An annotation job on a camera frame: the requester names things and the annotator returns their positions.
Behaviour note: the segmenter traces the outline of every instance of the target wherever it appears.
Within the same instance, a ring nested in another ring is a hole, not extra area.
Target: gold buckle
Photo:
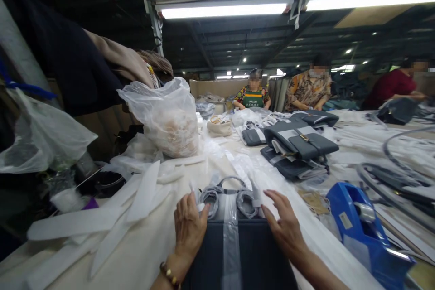
[[[309,138],[307,136],[305,136],[304,134],[300,134],[300,136],[302,137],[303,140],[305,140],[306,142],[309,141]]]

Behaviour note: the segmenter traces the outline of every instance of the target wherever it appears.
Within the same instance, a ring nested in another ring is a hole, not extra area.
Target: sleeve
[[[297,100],[295,93],[298,90],[298,76],[296,75],[291,79],[289,88],[287,89],[287,101],[291,104]]]
[[[398,76],[394,72],[392,72],[390,74],[382,76],[381,78],[382,79],[379,79],[378,85],[378,100],[386,101],[390,97],[393,97],[396,93]]]
[[[237,95],[234,97],[234,101],[237,101],[239,103],[243,102],[243,98],[245,96],[245,87],[242,88],[241,90],[239,90],[239,92],[237,93]]]
[[[324,95],[322,96],[322,100],[324,100],[325,102],[327,102],[331,98],[331,84],[332,84],[332,79],[331,79],[331,77],[328,77],[328,81],[326,82]]]
[[[271,97],[269,96],[269,92],[266,90],[265,87],[263,87],[263,103],[266,104],[266,102],[270,99]]]

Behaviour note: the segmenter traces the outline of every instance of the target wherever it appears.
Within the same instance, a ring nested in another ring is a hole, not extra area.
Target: purple item
[[[82,208],[82,211],[86,210],[86,209],[99,208],[98,203],[94,197],[83,196],[83,198],[84,198],[84,201],[87,202],[87,204]]]

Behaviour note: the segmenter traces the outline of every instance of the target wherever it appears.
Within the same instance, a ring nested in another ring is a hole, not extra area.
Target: blue strap
[[[40,88],[38,86],[15,83],[8,75],[8,73],[6,71],[6,67],[3,64],[3,60],[1,60],[1,58],[0,58],[0,74],[2,75],[3,79],[5,80],[5,86],[7,88],[19,88],[19,89],[22,89],[23,91],[29,92],[29,93],[34,94],[34,95],[38,95],[39,97],[43,97],[43,98],[46,98],[49,100],[57,97],[56,94],[48,92],[48,91],[46,91],[43,88]]]

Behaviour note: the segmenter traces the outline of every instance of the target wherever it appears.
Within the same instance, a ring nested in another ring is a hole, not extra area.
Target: patterned shirt
[[[325,101],[331,97],[331,77],[320,77],[314,81],[309,77],[309,70],[292,78],[287,89],[287,111],[299,110],[292,103],[299,102],[315,107],[323,98]]]
[[[249,86],[245,86],[244,88],[239,90],[239,93],[237,93],[237,95],[234,97],[234,100],[243,104],[243,98],[245,97],[247,89],[249,90]],[[271,97],[269,96],[269,93],[267,92],[267,90],[264,87],[261,90],[261,97],[263,98],[264,105],[266,105],[266,102],[271,99]]]

